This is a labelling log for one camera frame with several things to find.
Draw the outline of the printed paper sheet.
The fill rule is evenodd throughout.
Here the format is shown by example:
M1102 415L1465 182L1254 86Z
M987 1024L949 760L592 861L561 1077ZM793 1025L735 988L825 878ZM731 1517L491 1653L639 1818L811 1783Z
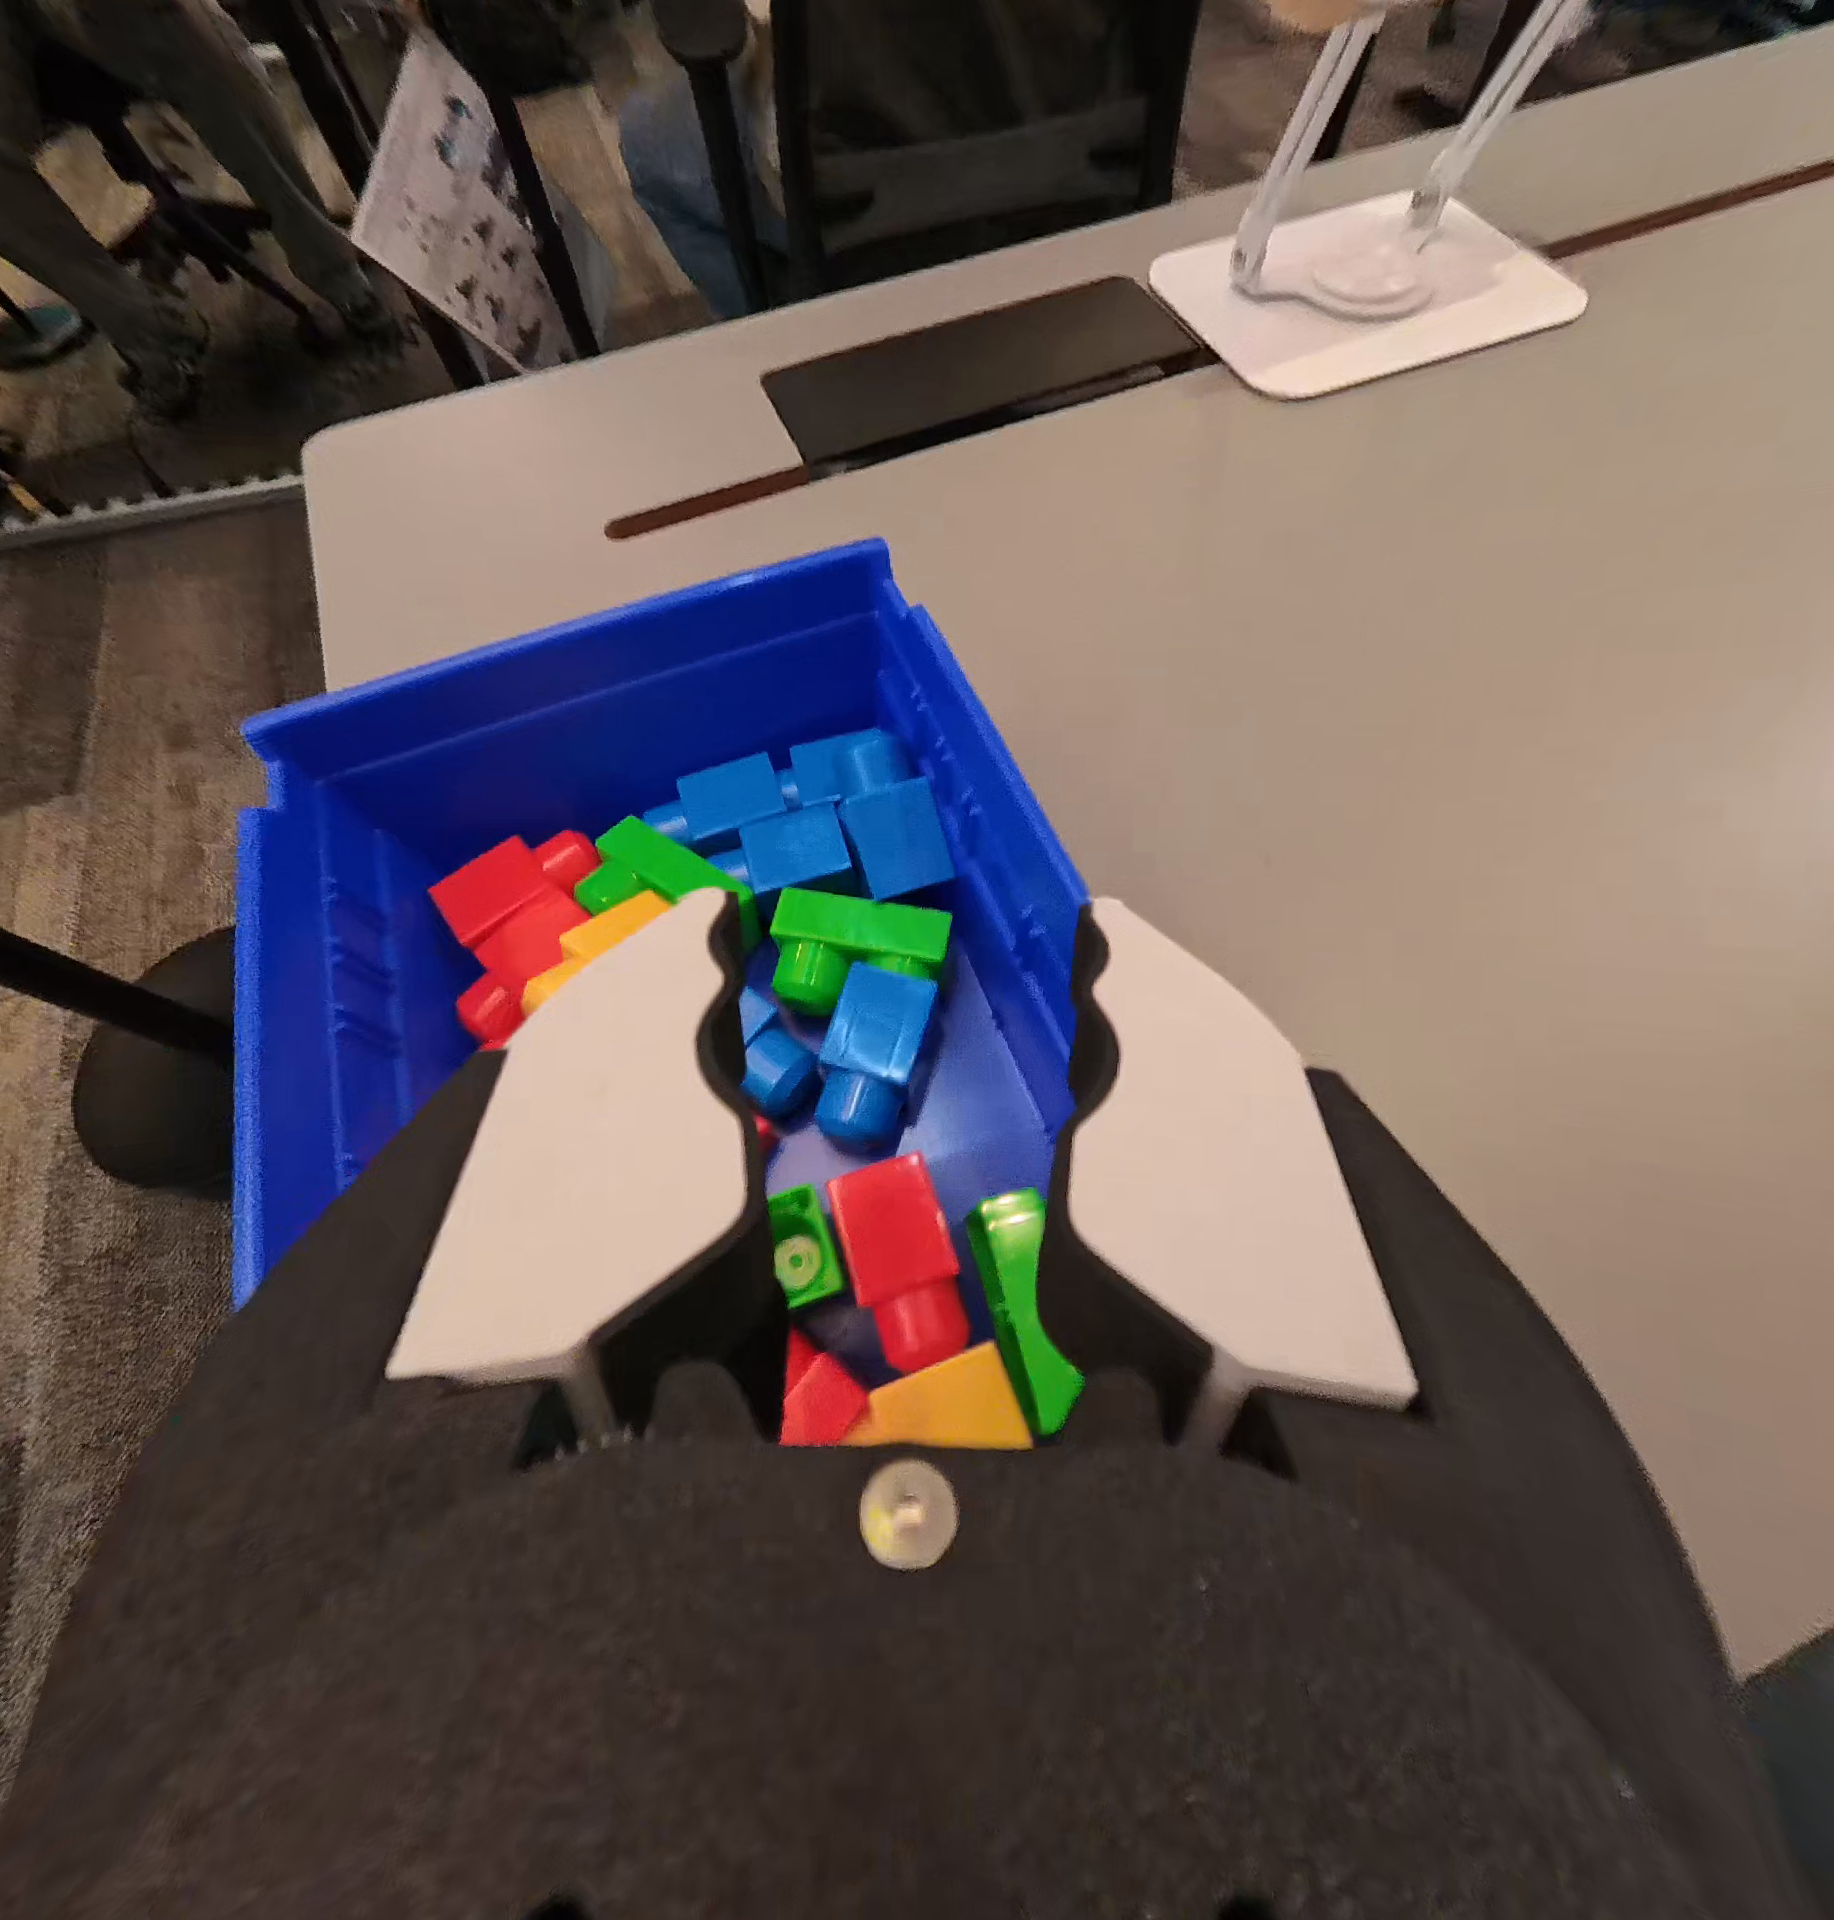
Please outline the printed paper sheet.
M491 103L426 28L404 36L352 236L496 365L572 359Z

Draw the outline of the black round stand base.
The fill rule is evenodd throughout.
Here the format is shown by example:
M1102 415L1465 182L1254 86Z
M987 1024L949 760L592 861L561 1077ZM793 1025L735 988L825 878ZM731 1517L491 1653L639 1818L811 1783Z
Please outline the black round stand base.
M90 1022L71 1119L114 1180L211 1201L233 1169L235 929L171 949L134 979L0 926L0 988Z

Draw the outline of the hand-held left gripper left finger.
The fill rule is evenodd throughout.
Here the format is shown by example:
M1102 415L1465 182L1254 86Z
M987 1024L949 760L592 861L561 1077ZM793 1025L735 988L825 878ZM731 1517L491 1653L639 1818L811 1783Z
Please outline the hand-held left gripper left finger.
M707 886L583 964L496 1055L384 1377L555 1384L589 1438L646 1425L652 1310L749 1201L747 1126L707 1060L740 908Z

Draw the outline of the black mesh chair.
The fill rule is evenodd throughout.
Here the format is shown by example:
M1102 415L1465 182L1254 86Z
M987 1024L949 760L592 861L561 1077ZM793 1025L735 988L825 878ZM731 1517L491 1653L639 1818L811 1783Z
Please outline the black mesh chair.
M749 312L1169 203L1198 1L652 4ZM728 70L775 88L782 269Z

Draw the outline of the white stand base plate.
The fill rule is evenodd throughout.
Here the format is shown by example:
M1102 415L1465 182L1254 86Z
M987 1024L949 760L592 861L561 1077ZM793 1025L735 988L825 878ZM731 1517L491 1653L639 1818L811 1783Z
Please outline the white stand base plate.
M1587 4L1541 1L1481 80L1421 184L1288 220L1284 210L1391 4L1273 4L1325 30L1277 148L1230 238L1160 254L1155 297L1250 389L1333 396L1572 324L1587 296L1460 190Z

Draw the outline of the blue plastic bin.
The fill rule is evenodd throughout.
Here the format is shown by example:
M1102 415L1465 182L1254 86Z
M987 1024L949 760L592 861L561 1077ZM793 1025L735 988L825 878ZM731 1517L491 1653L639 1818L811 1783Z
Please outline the blue plastic bin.
M1071 1060L1090 900L881 539L281 707L244 735L268 801L239 818L233 1300L295 1245L388 1263L381 1375L492 1090L489 1052L559 964L561 928L641 869L683 896L698 854L757 900L740 979L774 998L777 888L949 905L919 869L951 854L1000 929L1037 923L1019 971ZM757 1356L747 1338L728 1363L674 1361L629 1433L697 1361L777 1442L782 1389L757 1390Z

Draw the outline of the pile of coloured toy blocks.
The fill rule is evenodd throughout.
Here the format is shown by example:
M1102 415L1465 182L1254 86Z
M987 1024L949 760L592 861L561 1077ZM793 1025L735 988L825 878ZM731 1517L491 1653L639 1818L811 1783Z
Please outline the pile of coloured toy blocks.
M523 1015L583 964L703 888L757 900L689 856L697 884L634 894L561 928L552 971L523 988ZM757 1338L757 1390L787 1443L916 1438L942 1446L1032 1443L1005 1361L1025 1322L1005 1276L1034 1288L1051 1146L1071 1114L1068 1040L1037 979L1037 953L1000 929L979 869L922 865L949 905L803 886L775 891L774 998L736 981L714 1015L707 1060L747 1126L749 1200L726 1242L652 1308L649 1353L728 1363Z

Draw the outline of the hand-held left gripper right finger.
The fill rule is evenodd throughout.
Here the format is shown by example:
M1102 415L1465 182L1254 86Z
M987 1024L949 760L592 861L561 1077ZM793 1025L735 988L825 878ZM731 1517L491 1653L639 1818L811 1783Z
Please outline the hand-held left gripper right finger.
M1417 1368L1303 1053L1124 900L1078 916L1053 1343L1216 1450L1258 1390L1407 1409Z

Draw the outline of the metal floor rail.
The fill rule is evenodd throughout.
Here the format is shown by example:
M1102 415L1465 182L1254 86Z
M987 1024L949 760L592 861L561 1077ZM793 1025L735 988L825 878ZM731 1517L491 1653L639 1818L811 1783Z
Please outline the metal floor rail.
M246 510L298 505L304 498L304 475L281 470L244 477L235 484L153 493L134 498L72 504L64 510L28 510L0 519L0 557L19 551L110 539L123 533L188 525Z

